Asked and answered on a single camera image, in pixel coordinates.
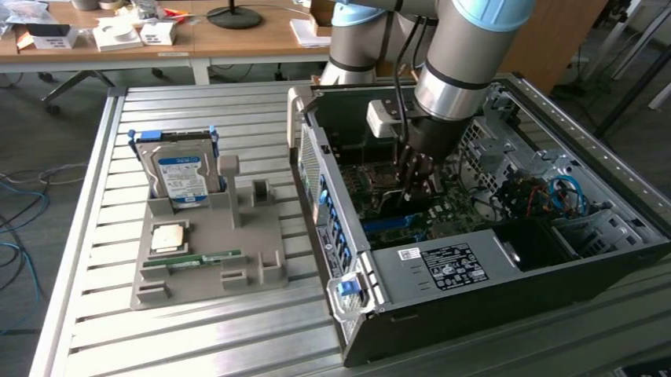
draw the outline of power cable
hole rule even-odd
[[[414,33],[417,32],[418,24],[421,23],[422,17],[417,17],[417,20],[414,21],[414,25],[412,26],[412,30],[409,31],[408,38],[405,39],[405,42],[402,44],[402,47],[400,47],[398,51],[398,56],[396,57],[394,61],[394,67],[393,67],[393,81],[394,81],[394,92],[396,92],[396,103],[398,106],[398,113],[400,113],[400,126],[401,126],[401,140],[400,142],[406,142],[408,141],[408,116],[405,114],[405,101],[402,98],[402,90],[400,88],[400,77],[398,77],[398,69],[400,69],[400,62],[402,60],[402,56],[405,54],[405,51],[408,50],[409,43],[412,42],[412,38],[414,37]]]
[[[25,316],[21,317],[21,319],[18,319],[9,327],[6,327],[3,330],[0,331],[0,336],[2,336],[13,328],[15,328],[19,324],[22,324],[27,319],[30,319],[30,317],[37,312],[37,309],[39,307],[38,306],[39,305],[39,284],[37,283],[37,274],[34,272],[34,266],[31,264],[30,256],[27,255],[25,250],[22,250],[22,248],[18,247],[18,245],[15,245],[14,243],[9,243],[9,242],[0,242],[0,246],[10,247],[14,251],[18,251],[21,253],[21,257],[25,260],[25,263],[27,265],[27,271],[30,272],[31,283],[34,285],[34,307],[33,307],[31,311]]]

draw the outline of green pcb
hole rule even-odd
[[[241,255],[240,250],[229,250],[221,253],[213,253],[206,255],[185,255],[182,257],[153,259],[142,263],[142,267],[154,267],[157,265],[164,265],[169,269],[186,269],[201,267],[205,265],[216,265],[225,258],[236,257]]]

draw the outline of hard drive label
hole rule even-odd
[[[194,205],[208,197],[205,178],[198,174],[201,165],[200,157],[158,160],[168,196],[174,202],[184,204],[181,207]]]

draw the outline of paper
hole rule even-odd
[[[290,20],[290,29],[301,47],[326,47],[330,45],[330,37],[317,37],[312,30],[309,20]]]

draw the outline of black wires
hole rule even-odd
[[[405,43],[402,44],[402,47],[400,47],[398,51],[398,56],[396,57],[394,61],[394,71],[393,71],[393,80],[394,80],[394,92],[396,92],[396,103],[398,105],[398,114],[400,114],[400,129],[401,129],[401,135],[400,135],[400,142],[406,142],[408,141],[408,116],[405,114],[405,101],[402,97],[402,90],[400,88],[400,77],[398,77],[398,70],[400,70],[400,63],[402,61],[402,57],[405,55],[405,52],[408,51],[409,48],[409,43],[412,42],[412,39],[414,37],[414,34],[417,33],[418,25],[421,24],[421,21],[424,20],[422,17],[417,17],[417,20],[414,21],[414,25],[412,26],[412,30],[409,31],[408,38],[405,39]]]

